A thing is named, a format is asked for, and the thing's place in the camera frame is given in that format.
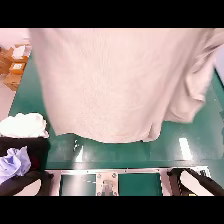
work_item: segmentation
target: table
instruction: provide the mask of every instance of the table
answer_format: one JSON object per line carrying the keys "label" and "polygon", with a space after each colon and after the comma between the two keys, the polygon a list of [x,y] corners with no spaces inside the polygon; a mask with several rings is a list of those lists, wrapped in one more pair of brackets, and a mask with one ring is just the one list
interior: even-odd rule
{"label": "table", "polygon": [[[51,147],[46,169],[207,165],[212,178],[224,187],[224,88],[216,71],[206,95],[206,105],[196,115],[194,122],[163,122],[161,135],[154,142],[104,144],[75,134],[56,136],[44,107],[40,80],[32,57],[26,66],[10,115],[15,116],[19,112],[40,113],[48,122]],[[188,143],[192,158],[183,154],[180,142]]]}

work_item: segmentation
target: blue cloth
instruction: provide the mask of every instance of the blue cloth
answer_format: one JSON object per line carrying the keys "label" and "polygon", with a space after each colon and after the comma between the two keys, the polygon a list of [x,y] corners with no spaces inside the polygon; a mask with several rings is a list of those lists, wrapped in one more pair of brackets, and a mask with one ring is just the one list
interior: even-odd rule
{"label": "blue cloth", "polygon": [[13,176],[23,176],[31,167],[27,147],[8,149],[7,156],[0,157],[0,184]]}

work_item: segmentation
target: beige cloth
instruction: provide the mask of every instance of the beige cloth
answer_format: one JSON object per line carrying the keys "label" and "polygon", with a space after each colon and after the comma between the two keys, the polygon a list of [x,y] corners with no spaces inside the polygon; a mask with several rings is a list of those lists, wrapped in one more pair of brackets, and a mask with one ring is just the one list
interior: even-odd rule
{"label": "beige cloth", "polygon": [[192,122],[205,102],[224,29],[30,29],[57,135],[105,143],[159,137],[163,120]]}

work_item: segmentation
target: white floor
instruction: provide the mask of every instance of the white floor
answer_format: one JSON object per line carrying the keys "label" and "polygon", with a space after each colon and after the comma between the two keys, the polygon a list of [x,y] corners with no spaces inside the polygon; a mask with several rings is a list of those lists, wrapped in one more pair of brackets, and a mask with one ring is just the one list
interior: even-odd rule
{"label": "white floor", "polygon": [[3,83],[5,75],[0,75],[0,121],[8,117],[16,92]]}

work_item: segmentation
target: garment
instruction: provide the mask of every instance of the garment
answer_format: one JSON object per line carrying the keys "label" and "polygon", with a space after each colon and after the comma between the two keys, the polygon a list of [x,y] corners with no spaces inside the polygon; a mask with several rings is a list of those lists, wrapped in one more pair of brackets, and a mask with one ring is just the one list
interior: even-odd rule
{"label": "garment", "polygon": [[30,171],[44,170],[47,153],[50,148],[47,138],[0,137],[0,157],[6,156],[9,148],[20,149],[24,146],[27,147],[27,153],[31,161]]}
{"label": "garment", "polygon": [[0,136],[12,138],[44,137],[48,138],[46,121],[38,113],[9,116],[0,122]]}
{"label": "garment", "polygon": [[30,29],[57,135],[153,141],[163,120],[192,122],[205,102],[223,28]]}
{"label": "garment", "polygon": [[0,157],[0,184],[13,176],[23,176],[31,167],[31,162],[26,151],[27,147],[20,150],[10,148],[7,156]]}

